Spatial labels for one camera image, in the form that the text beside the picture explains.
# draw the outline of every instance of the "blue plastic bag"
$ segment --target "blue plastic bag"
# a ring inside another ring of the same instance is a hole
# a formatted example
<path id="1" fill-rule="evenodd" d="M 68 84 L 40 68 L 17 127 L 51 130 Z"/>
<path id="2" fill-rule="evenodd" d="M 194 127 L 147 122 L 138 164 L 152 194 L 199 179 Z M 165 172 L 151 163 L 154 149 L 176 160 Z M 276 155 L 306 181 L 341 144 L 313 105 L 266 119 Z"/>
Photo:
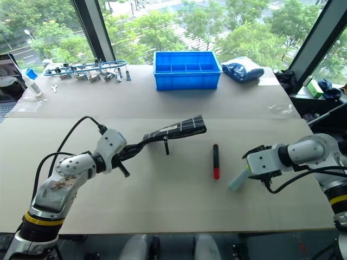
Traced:
<path id="1" fill-rule="evenodd" d="M 223 62 L 222 69 L 240 83 L 256 80 L 264 74 L 264 69 L 247 57 L 238 57 Z"/>

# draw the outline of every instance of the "window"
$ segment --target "window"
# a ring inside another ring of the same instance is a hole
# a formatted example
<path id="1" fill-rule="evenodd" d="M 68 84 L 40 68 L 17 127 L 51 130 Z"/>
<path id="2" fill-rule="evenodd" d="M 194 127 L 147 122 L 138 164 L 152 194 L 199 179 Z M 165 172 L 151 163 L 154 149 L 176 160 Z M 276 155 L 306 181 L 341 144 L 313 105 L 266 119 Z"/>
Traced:
<path id="1" fill-rule="evenodd" d="M 213 50 L 285 69 L 326 0 L 99 0 L 117 59 L 151 64 L 154 51 Z"/>
<path id="2" fill-rule="evenodd" d="M 347 31 L 344 30 L 314 70 L 313 77 L 316 80 L 327 79 L 334 84 L 345 85 L 347 83 L 346 58 Z"/>
<path id="3" fill-rule="evenodd" d="M 42 61 L 93 60 L 69 0 L 0 0 L 0 53 L 12 53 L 21 69 L 43 71 Z"/>

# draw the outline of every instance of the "black bag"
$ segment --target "black bag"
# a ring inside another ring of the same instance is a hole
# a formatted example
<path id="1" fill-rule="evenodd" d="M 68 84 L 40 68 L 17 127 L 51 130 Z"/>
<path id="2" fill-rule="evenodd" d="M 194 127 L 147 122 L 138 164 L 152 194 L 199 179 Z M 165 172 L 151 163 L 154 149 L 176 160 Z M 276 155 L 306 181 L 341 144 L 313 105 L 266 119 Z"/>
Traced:
<path id="1" fill-rule="evenodd" d="M 280 82 L 283 89 L 289 95 L 297 84 L 297 78 L 295 77 L 294 71 L 288 69 L 281 70 L 279 72 L 276 72 L 275 76 Z"/>

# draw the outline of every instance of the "desk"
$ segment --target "desk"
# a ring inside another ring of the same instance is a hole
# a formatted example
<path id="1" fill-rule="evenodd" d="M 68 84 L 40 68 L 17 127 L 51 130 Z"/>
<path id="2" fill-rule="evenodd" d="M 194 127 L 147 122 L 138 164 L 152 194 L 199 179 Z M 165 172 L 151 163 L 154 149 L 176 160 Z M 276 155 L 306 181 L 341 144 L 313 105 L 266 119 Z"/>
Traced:
<path id="1" fill-rule="evenodd" d="M 77 79 L 60 80 L 40 75 L 41 102 L 26 101 L 30 92 L 8 117 L 79 118 L 92 115 L 104 118 L 300 118 L 279 85 L 271 68 L 257 82 L 240 84 L 222 73 L 217 90 L 158 92 L 153 66 L 128 66 L 132 81 L 95 83 Z M 57 93 L 51 85 L 57 84 Z"/>
<path id="2" fill-rule="evenodd" d="M 0 127 L 0 232 L 13 232 L 30 203 L 41 158 L 58 147 L 77 119 L 8 118 Z M 179 119 L 100 119 L 129 143 Z M 312 176 L 273 195 L 249 180 L 237 193 L 229 181 L 245 166 L 242 155 L 261 144 L 294 142 L 310 134 L 303 120 L 206 119 L 205 134 L 148 145 L 125 162 L 130 172 L 98 174 L 80 190 L 61 233 L 278 231 L 332 228 L 333 212 Z M 63 149 L 93 150 L 100 138 L 83 123 Z M 220 144 L 221 179 L 213 179 L 212 144 Z M 42 170 L 42 182 L 48 166 Z M 294 173 L 274 179 L 278 187 Z"/>
<path id="3" fill-rule="evenodd" d="M 46 86 L 40 85 L 47 102 L 37 112 L 12 112 L 0 125 L 0 205 L 3 212 L 11 212 L 3 214 L 0 232 L 17 228 L 30 203 L 37 165 L 57 149 L 85 114 L 97 115 L 101 123 L 122 132 L 129 144 L 137 143 L 146 133 L 200 113 L 208 131 L 169 141 L 169 156 L 162 142 L 148 145 L 125 162 L 129 178 L 114 170 L 89 180 L 79 190 L 61 233 L 333 227 L 330 204 L 312 176 L 277 195 L 268 193 L 255 180 L 247 181 L 237 193 L 228 190 L 228 183 L 245 166 L 241 159 L 245 152 L 261 144 L 290 143 L 311 134 L 294 108 L 282 113 L 281 108 L 289 108 L 291 102 L 278 84 L 241 85 L 221 75 L 217 90 L 157 92 L 151 66 L 129 66 L 129 70 L 131 82 L 59 81 L 57 94 L 48 88 L 58 79 L 40 78 L 46 82 Z M 267 70 L 265 76 L 271 78 L 273 74 Z M 275 112 L 268 108 L 272 105 L 276 105 Z M 93 151 L 99 138 L 95 125 L 84 122 L 63 150 Z M 214 143 L 220 145 L 218 181 L 213 179 Z M 42 169 L 40 182 L 47 172 L 48 165 Z M 293 175 L 275 178 L 273 187 Z"/>

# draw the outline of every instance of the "tree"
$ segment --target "tree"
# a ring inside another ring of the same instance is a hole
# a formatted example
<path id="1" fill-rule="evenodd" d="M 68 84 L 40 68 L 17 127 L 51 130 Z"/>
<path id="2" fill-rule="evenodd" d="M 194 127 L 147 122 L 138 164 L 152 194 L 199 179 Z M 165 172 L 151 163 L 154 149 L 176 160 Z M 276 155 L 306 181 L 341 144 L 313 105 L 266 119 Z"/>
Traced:
<path id="1" fill-rule="evenodd" d="M 347 31 L 345 30 L 317 66 L 313 76 L 317 80 L 327 79 L 336 84 L 346 84 L 346 57 Z"/>
<path id="2" fill-rule="evenodd" d="M 247 56 L 261 66 L 281 68 L 278 57 L 284 52 L 282 43 L 283 38 L 271 33 L 266 25 L 246 23 L 219 40 L 216 49 L 221 49 L 221 62 Z"/>
<path id="3" fill-rule="evenodd" d="M 305 5 L 299 0 L 286 0 L 285 4 L 274 10 L 272 17 L 266 18 L 265 21 L 271 26 L 271 32 L 285 37 L 287 53 L 306 39 L 319 12 L 320 8 L 316 5 Z"/>
<path id="4" fill-rule="evenodd" d="M 153 61 L 154 51 L 186 49 L 172 28 L 174 19 L 173 14 L 156 10 L 134 20 L 133 26 L 139 35 L 139 43 L 144 44 L 150 50 L 146 54 L 147 61 Z"/>
<path id="5" fill-rule="evenodd" d="M 55 20 L 78 30 L 80 23 L 69 0 L 0 0 L 0 34 L 8 41 L 26 38 L 24 29 L 35 34 L 37 26 Z"/>
<path id="6" fill-rule="evenodd" d="M 72 62 L 93 58 L 84 36 L 74 35 L 71 29 L 55 21 L 44 22 L 38 27 L 36 37 L 30 41 L 30 45 L 40 53 L 41 59 L 53 58 L 56 62 Z"/>
<path id="7" fill-rule="evenodd" d="M 195 2 L 186 0 L 182 3 L 183 7 L 178 11 L 181 19 L 178 22 L 186 29 L 186 37 L 192 34 L 199 44 L 200 40 L 204 40 L 208 50 L 211 42 L 223 32 L 223 7 L 214 1 L 209 1 L 207 8 L 198 7 Z"/>
<path id="8" fill-rule="evenodd" d="M 271 0 L 227 0 L 226 24 L 230 30 L 245 24 L 254 23 L 261 17 Z"/>
<path id="9" fill-rule="evenodd" d="M 143 64 L 148 48 L 138 43 L 133 22 L 127 16 L 112 15 L 105 15 L 104 21 L 116 58 L 129 64 Z"/>

